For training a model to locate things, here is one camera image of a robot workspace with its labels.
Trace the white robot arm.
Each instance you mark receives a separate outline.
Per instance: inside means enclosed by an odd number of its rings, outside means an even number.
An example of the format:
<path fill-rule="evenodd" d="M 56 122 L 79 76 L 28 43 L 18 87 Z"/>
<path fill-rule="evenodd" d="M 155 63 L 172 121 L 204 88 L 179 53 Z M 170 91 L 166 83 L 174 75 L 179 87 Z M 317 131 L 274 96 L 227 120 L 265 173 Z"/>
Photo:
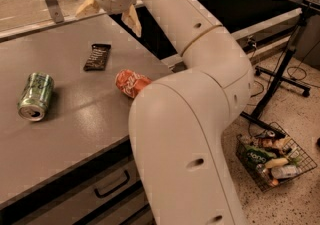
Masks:
<path fill-rule="evenodd" d="M 109 14 L 137 0 L 95 0 Z M 186 66 L 134 99 L 129 138 L 157 225 L 247 225 L 222 150 L 246 107 L 252 65 L 197 0 L 141 0 Z"/>

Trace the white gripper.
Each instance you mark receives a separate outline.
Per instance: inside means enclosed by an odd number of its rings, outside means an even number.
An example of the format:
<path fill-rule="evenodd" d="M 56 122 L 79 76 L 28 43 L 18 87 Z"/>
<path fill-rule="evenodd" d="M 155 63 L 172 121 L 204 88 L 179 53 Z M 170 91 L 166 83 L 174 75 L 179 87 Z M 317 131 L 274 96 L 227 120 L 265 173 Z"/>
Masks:
<path fill-rule="evenodd" d="M 122 13 L 122 22 L 129 27 L 137 37 L 141 37 L 142 27 L 135 9 L 136 0 L 85 0 L 77 9 L 75 16 L 82 18 L 97 14 L 103 9 L 108 14 Z"/>

